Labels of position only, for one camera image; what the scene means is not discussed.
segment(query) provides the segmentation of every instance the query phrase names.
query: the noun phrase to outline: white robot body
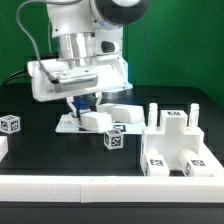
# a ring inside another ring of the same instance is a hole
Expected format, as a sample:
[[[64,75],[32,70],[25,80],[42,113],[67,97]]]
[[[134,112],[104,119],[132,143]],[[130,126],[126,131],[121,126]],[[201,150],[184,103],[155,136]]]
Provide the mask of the white robot body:
[[[103,91],[110,95],[104,96],[113,98],[113,92],[130,92],[127,63],[122,58],[122,23],[130,23],[133,15],[136,20],[149,0],[82,0],[69,5],[68,0],[47,2],[59,58],[42,60],[45,69],[40,61],[28,63],[34,98],[49,101]],[[129,11],[125,21],[124,14]]]

